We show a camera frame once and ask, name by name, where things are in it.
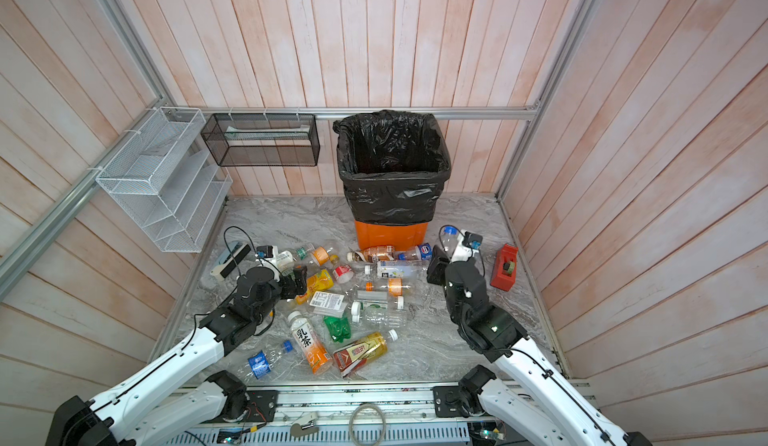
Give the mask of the blue cap water bottle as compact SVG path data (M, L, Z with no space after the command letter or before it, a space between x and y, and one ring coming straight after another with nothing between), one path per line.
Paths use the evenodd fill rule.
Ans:
M451 259L459 244L459 230L453 225L444 225L440 229L439 240L446 256Z

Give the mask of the red label yellow tea bottle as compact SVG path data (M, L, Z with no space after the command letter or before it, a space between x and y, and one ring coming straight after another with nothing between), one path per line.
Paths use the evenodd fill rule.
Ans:
M333 352L334 363L343 378L388 352L388 346L400 338L395 329L373 332Z

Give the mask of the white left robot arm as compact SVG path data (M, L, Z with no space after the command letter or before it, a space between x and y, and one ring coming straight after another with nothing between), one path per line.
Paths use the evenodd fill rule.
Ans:
M47 444L160 445L209 420L243 420L251 412L250 395L226 370L212 374L175 400L169 397L249 338L264 334L279 301L306 291L304 266L287 273L273 266L248 269L237 278L229 295L162 356L89 400L74 396L60 405Z

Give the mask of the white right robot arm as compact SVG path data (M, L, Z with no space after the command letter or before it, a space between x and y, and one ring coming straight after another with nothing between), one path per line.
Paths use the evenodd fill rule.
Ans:
M451 321L469 347L516 381L533 401L521 399L490 369L478 365L461 378L459 410L487 413L534 445L648 445L604 416L557 370L525 328L491 302L473 259L432 254L427 281L443 288Z

